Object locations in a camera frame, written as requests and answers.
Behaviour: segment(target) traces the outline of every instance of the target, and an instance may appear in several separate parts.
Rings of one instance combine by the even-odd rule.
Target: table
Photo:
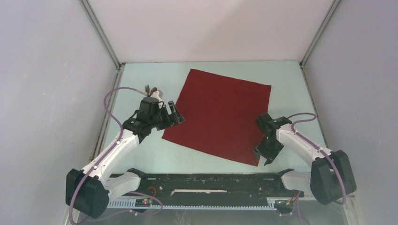
[[[314,113],[297,61],[130,63],[125,65],[120,87],[144,90],[145,85],[149,84],[163,91],[165,102],[170,100],[176,102],[191,68],[271,85],[268,113],[273,118],[299,112]],[[143,95],[134,91],[120,90],[117,93],[113,114],[123,122],[138,109],[142,97]],[[298,124],[297,127],[314,141],[321,145],[325,144],[316,120]],[[114,139],[118,129],[118,125],[111,121],[105,146]],[[147,173],[257,173],[279,172],[287,168],[310,171],[308,165],[286,147],[272,164],[264,166],[265,159],[261,157],[259,166],[251,166],[163,140],[161,138],[163,132],[154,129],[125,157],[114,172],[123,173],[132,167]]]

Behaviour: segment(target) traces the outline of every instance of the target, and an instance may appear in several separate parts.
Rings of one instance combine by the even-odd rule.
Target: dark red fabric
[[[191,69],[176,106],[185,122],[163,139],[210,155],[257,166],[263,134],[255,121],[268,111],[271,86]]]

